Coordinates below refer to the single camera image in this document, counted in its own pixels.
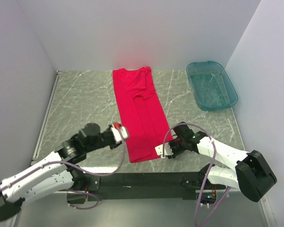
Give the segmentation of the red t shirt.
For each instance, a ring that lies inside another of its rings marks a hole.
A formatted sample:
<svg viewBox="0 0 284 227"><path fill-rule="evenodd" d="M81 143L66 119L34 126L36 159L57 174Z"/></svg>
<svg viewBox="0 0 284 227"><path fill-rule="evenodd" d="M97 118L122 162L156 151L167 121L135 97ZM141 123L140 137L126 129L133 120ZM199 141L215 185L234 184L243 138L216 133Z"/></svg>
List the red t shirt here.
<svg viewBox="0 0 284 227"><path fill-rule="evenodd" d="M113 71L115 99L121 124L127 129L129 161L159 158L155 147L169 140L169 124L159 101L150 67Z"/></svg>

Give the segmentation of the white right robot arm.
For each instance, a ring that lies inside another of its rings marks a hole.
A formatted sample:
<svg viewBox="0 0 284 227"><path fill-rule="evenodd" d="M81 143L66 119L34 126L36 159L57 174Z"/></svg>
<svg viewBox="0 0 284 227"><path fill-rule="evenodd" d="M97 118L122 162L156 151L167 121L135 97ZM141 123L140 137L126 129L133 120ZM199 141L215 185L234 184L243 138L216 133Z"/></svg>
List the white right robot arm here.
<svg viewBox="0 0 284 227"><path fill-rule="evenodd" d="M220 162L225 167L208 166L199 175L198 183L208 189L213 184L239 189L253 202L258 202L276 183L277 178L264 156L257 150L247 152L215 140L203 129L193 132L191 124L181 122L171 128L176 138L165 142L164 155L175 158L184 151L193 151Z"/></svg>

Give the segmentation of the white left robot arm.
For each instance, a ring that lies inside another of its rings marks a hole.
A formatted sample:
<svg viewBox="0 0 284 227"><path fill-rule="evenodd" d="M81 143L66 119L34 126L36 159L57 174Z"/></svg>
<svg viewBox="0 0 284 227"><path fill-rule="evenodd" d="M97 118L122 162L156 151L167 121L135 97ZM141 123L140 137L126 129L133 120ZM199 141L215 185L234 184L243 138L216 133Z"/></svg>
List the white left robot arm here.
<svg viewBox="0 0 284 227"><path fill-rule="evenodd" d="M78 166L87 153L125 144L129 134L119 123L101 131L88 123L42 160L12 177L0 180L0 222L21 211L22 206L61 190L80 190L91 172Z"/></svg>

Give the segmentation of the teal plastic basket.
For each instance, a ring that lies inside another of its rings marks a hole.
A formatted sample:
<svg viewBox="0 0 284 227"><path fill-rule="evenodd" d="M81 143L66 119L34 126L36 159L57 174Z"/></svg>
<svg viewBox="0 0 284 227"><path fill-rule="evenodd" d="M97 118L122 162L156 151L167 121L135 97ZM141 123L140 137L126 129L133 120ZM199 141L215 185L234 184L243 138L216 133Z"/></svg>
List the teal plastic basket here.
<svg viewBox="0 0 284 227"><path fill-rule="evenodd" d="M186 67L186 73L201 110L220 111L237 103L237 92L221 64L215 61L193 62Z"/></svg>

